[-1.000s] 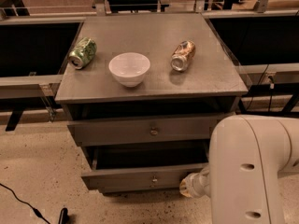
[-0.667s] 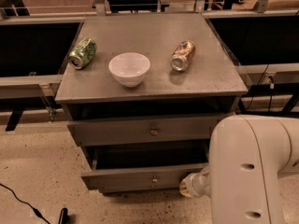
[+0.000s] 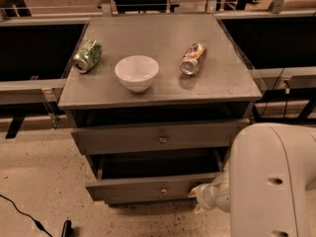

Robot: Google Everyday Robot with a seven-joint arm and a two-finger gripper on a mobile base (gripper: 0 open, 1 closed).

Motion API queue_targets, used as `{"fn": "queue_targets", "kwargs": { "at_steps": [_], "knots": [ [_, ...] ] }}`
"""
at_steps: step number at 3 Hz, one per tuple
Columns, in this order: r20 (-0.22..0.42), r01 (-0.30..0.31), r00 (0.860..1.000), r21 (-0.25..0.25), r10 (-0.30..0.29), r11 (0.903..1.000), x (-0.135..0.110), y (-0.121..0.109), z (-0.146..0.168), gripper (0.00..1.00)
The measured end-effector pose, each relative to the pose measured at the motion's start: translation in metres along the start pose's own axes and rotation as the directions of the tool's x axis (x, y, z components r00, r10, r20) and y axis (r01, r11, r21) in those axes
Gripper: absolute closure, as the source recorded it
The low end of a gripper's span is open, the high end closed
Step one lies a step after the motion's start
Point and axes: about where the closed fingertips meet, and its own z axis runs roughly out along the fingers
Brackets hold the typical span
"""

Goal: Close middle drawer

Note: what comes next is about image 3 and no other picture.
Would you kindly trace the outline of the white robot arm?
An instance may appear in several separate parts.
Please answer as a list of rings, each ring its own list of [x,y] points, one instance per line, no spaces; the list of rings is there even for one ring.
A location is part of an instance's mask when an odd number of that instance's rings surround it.
[[[257,123],[234,139],[229,170],[189,196],[195,212],[228,212],[231,237],[311,237],[306,192],[315,180],[315,127]]]

